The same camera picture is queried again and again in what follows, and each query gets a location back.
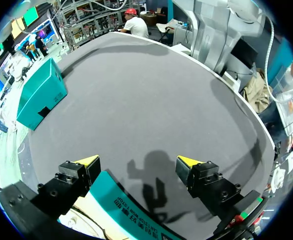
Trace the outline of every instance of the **white t-shirt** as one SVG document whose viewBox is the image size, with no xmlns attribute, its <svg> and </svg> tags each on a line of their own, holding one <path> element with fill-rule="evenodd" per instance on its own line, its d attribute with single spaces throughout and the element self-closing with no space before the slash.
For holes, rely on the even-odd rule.
<svg viewBox="0 0 293 240">
<path fill-rule="evenodd" d="M 148 27 L 145 21 L 140 17 L 133 17 L 126 21 L 124 28 L 127 31 L 131 31 L 131 34 L 144 38 L 149 38 Z"/>
</svg>

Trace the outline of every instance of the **red cap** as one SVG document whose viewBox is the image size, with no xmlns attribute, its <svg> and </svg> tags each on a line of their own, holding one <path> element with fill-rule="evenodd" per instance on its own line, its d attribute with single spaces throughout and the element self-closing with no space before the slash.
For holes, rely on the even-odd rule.
<svg viewBox="0 0 293 240">
<path fill-rule="evenodd" d="M 128 8 L 128 10 L 126 10 L 124 14 L 134 14 L 134 15 L 137 15 L 137 10 L 135 10 L 134 8 Z"/>
</svg>

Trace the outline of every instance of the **gray table surface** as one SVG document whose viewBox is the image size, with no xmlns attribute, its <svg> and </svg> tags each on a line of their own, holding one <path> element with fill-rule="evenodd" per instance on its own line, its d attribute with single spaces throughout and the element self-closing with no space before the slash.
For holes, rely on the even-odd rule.
<svg viewBox="0 0 293 240">
<path fill-rule="evenodd" d="M 68 95 L 29 135 L 36 176 L 95 154 L 159 221 L 187 239 L 212 235 L 219 218 L 175 173 L 177 155 L 213 161 L 242 194 L 262 192 L 273 143 L 220 79 L 166 47 L 108 33 L 58 63 Z"/>
</svg>

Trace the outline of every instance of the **box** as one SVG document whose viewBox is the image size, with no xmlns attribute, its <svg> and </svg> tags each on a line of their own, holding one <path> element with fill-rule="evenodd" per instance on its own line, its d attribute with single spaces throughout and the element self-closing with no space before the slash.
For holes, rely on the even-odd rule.
<svg viewBox="0 0 293 240">
<path fill-rule="evenodd" d="M 54 60 L 49 58 L 25 83 L 16 120 L 35 130 L 67 94 L 61 71 Z"/>
</svg>

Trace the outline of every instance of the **storage rack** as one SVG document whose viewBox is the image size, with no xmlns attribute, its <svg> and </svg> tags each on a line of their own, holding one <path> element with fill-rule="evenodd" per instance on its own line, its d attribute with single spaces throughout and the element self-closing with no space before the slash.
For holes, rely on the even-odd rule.
<svg viewBox="0 0 293 240">
<path fill-rule="evenodd" d="M 119 8 L 123 1 L 97 0 L 109 7 Z M 60 27 L 71 50 L 111 31 L 117 31 L 123 25 L 124 13 L 128 8 L 139 9 L 137 0 L 127 0 L 118 11 L 108 10 L 89 0 L 68 0 L 57 17 Z"/>
</svg>

